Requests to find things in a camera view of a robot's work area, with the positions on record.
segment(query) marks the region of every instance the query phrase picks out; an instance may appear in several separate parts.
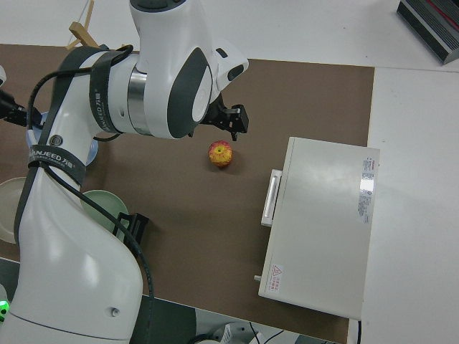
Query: green light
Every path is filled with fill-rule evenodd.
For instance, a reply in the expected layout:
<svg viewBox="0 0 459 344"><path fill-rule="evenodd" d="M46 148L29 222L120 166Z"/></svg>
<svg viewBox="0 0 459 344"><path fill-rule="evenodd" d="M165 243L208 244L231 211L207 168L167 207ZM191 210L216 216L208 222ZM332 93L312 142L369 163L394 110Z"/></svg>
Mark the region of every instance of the green light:
<svg viewBox="0 0 459 344"><path fill-rule="evenodd" d="M5 300L0 301L0 323L5 321L5 314L8 313L8 310L9 310L8 301L5 301Z"/></svg>

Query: yellow apple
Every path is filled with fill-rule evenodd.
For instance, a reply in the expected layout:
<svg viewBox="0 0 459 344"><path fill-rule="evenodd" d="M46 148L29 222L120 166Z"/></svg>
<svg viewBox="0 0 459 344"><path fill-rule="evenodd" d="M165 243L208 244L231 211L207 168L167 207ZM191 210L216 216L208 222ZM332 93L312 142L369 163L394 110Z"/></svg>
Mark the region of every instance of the yellow apple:
<svg viewBox="0 0 459 344"><path fill-rule="evenodd" d="M209 147L209 159L218 167L225 167L232 159L232 149L226 141L215 141Z"/></svg>

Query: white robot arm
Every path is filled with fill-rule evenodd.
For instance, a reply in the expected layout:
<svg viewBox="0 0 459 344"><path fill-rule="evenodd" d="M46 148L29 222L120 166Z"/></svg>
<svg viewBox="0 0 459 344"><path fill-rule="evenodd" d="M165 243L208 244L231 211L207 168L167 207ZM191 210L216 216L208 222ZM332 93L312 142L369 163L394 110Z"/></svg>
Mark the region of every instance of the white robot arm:
<svg viewBox="0 0 459 344"><path fill-rule="evenodd" d="M140 54L82 47L55 74L16 214L21 267L1 344L129 343L142 295L140 269L76 197L97 133L181 138L200 123L228 130L233 139L247 131L243 106L225 108L220 91L248 61L230 44L215 45L199 0L130 5Z"/></svg>

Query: black cable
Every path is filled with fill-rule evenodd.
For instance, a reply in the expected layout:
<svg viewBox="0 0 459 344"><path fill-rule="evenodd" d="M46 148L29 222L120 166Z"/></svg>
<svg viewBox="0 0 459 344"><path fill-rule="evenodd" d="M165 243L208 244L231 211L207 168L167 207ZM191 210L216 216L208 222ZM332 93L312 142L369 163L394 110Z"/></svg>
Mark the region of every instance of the black cable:
<svg viewBox="0 0 459 344"><path fill-rule="evenodd" d="M105 216L107 219L109 219L111 222L115 224L115 226L121 230L124 235L128 238L129 242L131 243L132 247L136 251L137 255L141 259L141 263L143 266L143 270L145 271L147 283L148 283L148 296L150 298L148 302L148 323L147 323L147 331L146 331L146 342L150 343L150 334L152 330L152 325L153 325L153 301L154 301L154 290L153 290L153 279L151 277L150 273L150 268L148 266L148 261L146 260L145 256L143 255L142 248L138 244L138 242L134 239L132 234L124 227L124 225L121 224L115 217L113 217L109 212L107 212L103 207L99 206L97 203L95 203L93 200L89 199L87 196L85 196L83 193L79 192L76 188L73 188L70 184L68 184L66 181L61 179L50 167L44 162L39 163L39 166L44 169L46 174L54 179L56 182L58 182L59 185L70 191L72 194L74 194L76 197L84 201L86 204L90 205L93 207L95 210L100 212L103 216Z"/></svg>
<svg viewBox="0 0 459 344"><path fill-rule="evenodd" d="M121 48L118 48L117 51L123 52L122 54L119 54L118 56L114 57L112 60L111 65L114 66L117 63L123 61L126 57L128 57L131 52L134 50L133 45L125 45ZM91 73L92 67L86 67L86 68L77 68L76 70L58 70L53 73L49 73L48 75L45 75L34 87L32 90L32 93L29 98L29 102L27 104L27 115L26 115L26 120L27 120L27 129L31 130L32 129L32 111L34 108L34 103L35 103L35 98L37 98L38 91L42 86L49 80L51 80L53 77L74 77L76 74L87 74Z"/></svg>
<svg viewBox="0 0 459 344"><path fill-rule="evenodd" d="M269 342L270 340L272 340L274 337L277 337L277 336L278 336L279 334L281 334L282 332L284 332L284 330L277 332L275 335L272 335L272 336L269 337L263 344L266 344L267 342Z"/></svg>
<svg viewBox="0 0 459 344"><path fill-rule="evenodd" d="M257 340L257 343L261 344L260 341L258 340L257 333L255 332L253 328L252 322L249 322L249 324L250 324L250 328L252 329L253 335L255 336L255 339Z"/></svg>
<svg viewBox="0 0 459 344"><path fill-rule="evenodd" d="M73 77L76 74L87 74L91 72L92 68L79 68L76 70L61 70L61 71L56 71L53 73L49 73L48 75L45 75L34 87L32 90L32 93L29 98L29 102L27 103L27 129L31 130L32 129L32 111L34 109L34 103L35 103L35 98L37 98L38 91L42 86L48 81L51 80L53 77Z"/></svg>
<svg viewBox="0 0 459 344"><path fill-rule="evenodd" d="M360 344L361 340L361 321L359 321L359 332L357 333L357 344Z"/></svg>
<svg viewBox="0 0 459 344"><path fill-rule="evenodd" d="M113 136L110 136L109 138L98 138L97 136L94 136L94 140L100 141L100 142L108 142L111 140L115 140L119 135L121 134L115 134Z"/></svg>

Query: green bowl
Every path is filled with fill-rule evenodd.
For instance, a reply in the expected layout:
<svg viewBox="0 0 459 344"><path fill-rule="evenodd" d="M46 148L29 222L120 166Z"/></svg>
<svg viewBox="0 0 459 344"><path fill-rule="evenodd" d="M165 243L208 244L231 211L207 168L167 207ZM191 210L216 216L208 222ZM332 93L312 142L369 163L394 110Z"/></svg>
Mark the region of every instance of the green bowl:
<svg viewBox="0 0 459 344"><path fill-rule="evenodd" d="M91 190L84 193L91 201L102 206L108 213L115 219L118 218L119 213L129 214L128 208L115 194L105 190ZM92 206L81 201L81 205L86 213L99 225L107 229L110 233L113 232L114 224L112 221L103 216L100 212L95 210Z"/></svg>

